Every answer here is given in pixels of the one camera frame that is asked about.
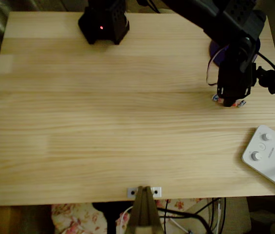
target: floral fabric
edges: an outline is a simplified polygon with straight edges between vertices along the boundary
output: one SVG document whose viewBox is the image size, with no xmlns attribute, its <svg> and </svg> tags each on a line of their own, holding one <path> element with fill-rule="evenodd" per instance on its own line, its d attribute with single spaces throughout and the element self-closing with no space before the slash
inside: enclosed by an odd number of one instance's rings
<svg viewBox="0 0 275 234">
<path fill-rule="evenodd" d="M 191 206 L 199 202 L 198 199 L 172 199 L 168 200 L 167 208 L 169 210 L 186 211 Z M 156 200 L 157 207 L 165 208 L 166 200 Z M 163 216 L 164 212 L 159 212 L 159 216 Z M 122 233 L 125 229 L 129 220 L 129 213 L 126 213 L 123 218 L 123 225 L 120 227 L 120 217 L 116 221 L 117 233 Z M 58 204 L 52 205 L 52 220 L 55 225 L 56 234 L 106 234 L 107 233 L 107 222 L 104 214 L 96 210 L 91 203 L 80 203 L 80 204 Z M 166 221 L 166 229 L 170 230 L 175 228 L 168 221 Z"/>
</svg>

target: black cable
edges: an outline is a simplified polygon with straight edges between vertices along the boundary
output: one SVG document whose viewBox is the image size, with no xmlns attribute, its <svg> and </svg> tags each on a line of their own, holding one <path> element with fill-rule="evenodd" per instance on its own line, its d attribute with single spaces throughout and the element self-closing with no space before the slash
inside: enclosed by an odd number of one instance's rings
<svg viewBox="0 0 275 234">
<path fill-rule="evenodd" d="M 199 214 L 201 211 L 203 211 L 206 207 L 208 207 L 209 205 L 213 204 L 214 202 L 220 200 L 220 197 L 212 200 L 211 202 L 207 203 L 205 206 L 203 206 L 200 210 L 198 210 L 197 212 L 195 212 L 195 215 Z"/>
<path fill-rule="evenodd" d="M 212 229 L 213 221 L 214 221 L 214 198 L 212 198 L 212 216 L 211 216 L 210 229 Z"/>
<path fill-rule="evenodd" d="M 266 58 L 265 56 L 263 56 L 260 52 L 257 53 L 262 59 L 264 59 L 266 62 L 269 63 L 269 65 L 272 66 L 272 68 L 275 70 L 275 65 L 268 59 Z"/>
<path fill-rule="evenodd" d="M 160 14 L 160 11 L 158 10 L 158 8 L 156 7 L 156 5 L 153 3 L 152 0 L 149 0 L 150 4 L 153 6 L 153 8 L 155 9 L 154 11 L 157 12 L 158 14 Z"/>
<path fill-rule="evenodd" d="M 212 234 L 212 231 L 211 231 L 209 225 L 207 224 L 207 222 L 198 214 L 191 214 L 191 213 L 186 213 L 186 212 L 173 211 L 173 210 L 168 210 L 168 209 L 163 209 L 163 208 L 157 208 L 157 209 L 158 209 L 158 211 L 164 211 L 164 212 L 169 212 L 171 214 L 182 215 L 182 216 L 187 217 L 187 218 L 198 219 L 202 223 L 204 228 L 206 229 L 207 234 Z"/>
<path fill-rule="evenodd" d="M 165 204 L 165 215 L 164 215 L 165 219 L 166 219 L 167 205 L 168 205 L 168 199 L 166 200 L 166 204 Z"/>
<path fill-rule="evenodd" d="M 223 215 L 223 221 L 221 223 L 221 228 L 220 228 L 220 234 L 223 232 L 224 224 L 225 224 L 225 218 L 226 218 L 226 198 L 224 198 L 224 215 Z"/>
<path fill-rule="evenodd" d="M 156 10 L 148 3 L 148 6 L 151 8 L 151 10 L 153 10 L 154 12 L 156 12 Z"/>
</svg>

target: white remote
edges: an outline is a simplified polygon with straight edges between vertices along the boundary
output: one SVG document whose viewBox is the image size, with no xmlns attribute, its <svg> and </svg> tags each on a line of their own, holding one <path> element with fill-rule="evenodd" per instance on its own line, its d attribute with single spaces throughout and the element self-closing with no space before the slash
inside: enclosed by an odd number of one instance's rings
<svg viewBox="0 0 275 234">
<path fill-rule="evenodd" d="M 275 183 L 275 131 L 260 125 L 243 153 L 242 160 Z"/>
</svg>

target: wood grain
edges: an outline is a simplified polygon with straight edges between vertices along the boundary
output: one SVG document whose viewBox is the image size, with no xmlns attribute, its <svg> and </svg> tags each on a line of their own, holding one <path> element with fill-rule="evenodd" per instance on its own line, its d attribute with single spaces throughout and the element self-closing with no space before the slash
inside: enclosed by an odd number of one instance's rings
<svg viewBox="0 0 275 234">
<path fill-rule="evenodd" d="M 147 185 L 163 198 L 275 195 L 241 161 L 257 126 L 275 130 L 275 95 L 257 85 L 244 108 L 213 103 L 210 38 L 176 14 L 128 14 L 118 46 L 88 45 L 80 16 L 10 14 L 0 52 L 0 205 L 126 200 L 128 187 Z M 260 38 L 275 63 L 268 23 Z"/>
</svg>

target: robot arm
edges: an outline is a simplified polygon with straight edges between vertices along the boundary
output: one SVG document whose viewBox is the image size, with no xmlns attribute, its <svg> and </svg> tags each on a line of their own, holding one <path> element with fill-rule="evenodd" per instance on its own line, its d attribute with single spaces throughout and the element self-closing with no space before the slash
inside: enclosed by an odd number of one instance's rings
<svg viewBox="0 0 275 234">
<path fill-rule="evenodd" d="M 256 79 L 264 72 L 253 63 L 258 53 L 257 41 L 266 16 L 253 10 L 255 0 L 162 0 L 176 13 L 193 22 L 220 47 L 229 46 L 220 64 L 217 94 L 224 106 L 251 93 Z M 89 0 L 79 26 L 90 44 L 96 39 L 110 39 L 119 44 L 129 30 L 125 0 Z M 269 76 L 268 89 L 275 93 L 275 75 Z"/>
</svg>

